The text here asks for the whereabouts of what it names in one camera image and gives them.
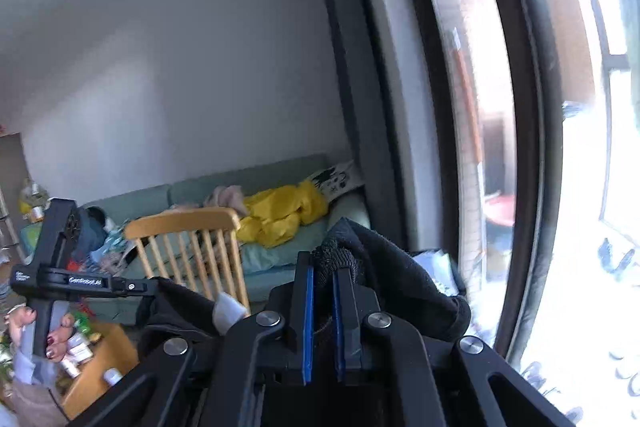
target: pillow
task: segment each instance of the pillow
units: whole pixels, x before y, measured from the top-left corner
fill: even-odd
[[[314,172],[307,179],[320,190],[328,203],[364,185],[360,170],[353,160]]]
[[[293,238],[278,247],[265,248],[260,243],[245,243],[241,247],[242,271],[247,275],[295,264],[299,251],[313,250],[322,243],[326,224],[327,220],[323,217],[311,225],[299,227]]]

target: finger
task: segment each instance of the finger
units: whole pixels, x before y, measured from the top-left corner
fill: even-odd
[[[62,317],[61,322],[63,324],[62,326],[49,333],[49,336],[47,337],[47,346],[50,346],[51,344],[66,343],[74,333],[74,320],[72,315],[65,315]]]
[[[59,362],[66,354],[66,342],[47,346],[47,358],[52,362]]]
[[[60,320],[60,325],[64,328],[73,328],[75,322],[76,320],[74,316],[71,313],[68,313],[64,317],[62,317],[62,320]]]
[[[27,306],[16,308],[9,314],[9,335],[16,346],[20,345],[22,327],[36,319],[36,312]]]

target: black fabric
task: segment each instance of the black fabric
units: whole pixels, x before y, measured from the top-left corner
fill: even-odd
[[[214,303],[169,279],[155,277],[155,297],[142,299],[136,324],[144,326],[138,341],[138,357],[144,359],[165,340],[180,336],[196,351],[194,373],[213,369],[222,337],[213,325]]]
[[[319,329],[330,320],[332,274],[341,267],[350,268],[354,283],[375,290],[384,311],[410,322],[427,337],[453,341],[469,326],[471,311],[464,298],[440,293],[409,254],[349,219],[338,221],[312,255]]]

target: chair backrest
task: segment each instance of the chair backrest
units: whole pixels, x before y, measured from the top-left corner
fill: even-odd
[[[177,236],[178,249],[182,258],[182,266],[189,283],[189,288],[194,292],[204,293],[208,299],[213,299],[221,291],[226,291],[232,297],[240,301],[249,310],[249,299],[247,298],[246,288],[244,285],[244,275],[242,274],[242,263],[240,261],[240,252],[238,248],[238,239],[236,230],[240,228],[240,220],[236,211],[231,208],[214,206],[209,208],[194,208],[188,210],[170,210],[157,214],[155,216],[141,217],[135,221],[131,221],[125,227],[125,237],[135,240],[138,248],[138,255],[145,268],[147,277],[154,277],[154,268],[146,255],[145,247],[142,239],[148,237],[148,243],[151,252],[156,261],[156,269],[161,277],[170,278],[165,262],[169,261],[173,271],[173,279],[178,284],[184,283],[182,272],[178,269],[177,255],[174,253],[171,238],[167,234],[175,234]],[[207,276],[207,265],[202,256],[200,247],[201,241],[197,232],[201,233],[202,243],[204,244],[209,272],[215,286],[215,295],[211,292],[209,285],[209,277]],[[227,253],[225,232],[231,248],[231,263]],[[185,245],[183,233],[188,234],[190,246]],[[214,248],[211,235],[215,234],[216,247]],[[162,235],[164,242],[164,251],[166,252],[166,260],[162,259],[160,249],[158,247],[157,236]],[[194,270],[190,264],[190,256],[187,249],[193,252],[196,269],[200,279],[200,288],[196,284]],[[220,280],[220,270],[218,263],[222,266],[223,282]]]

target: yellow fabric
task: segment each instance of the yellow fabric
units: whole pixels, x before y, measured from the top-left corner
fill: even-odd
[[[324,196],[309,180],[297,187],[269,188],[244,198],[249,216],[241,219],[238,239],[244,243],[260,243],[277,247],[291,239],[300,224],[308,225],[329,210]]]

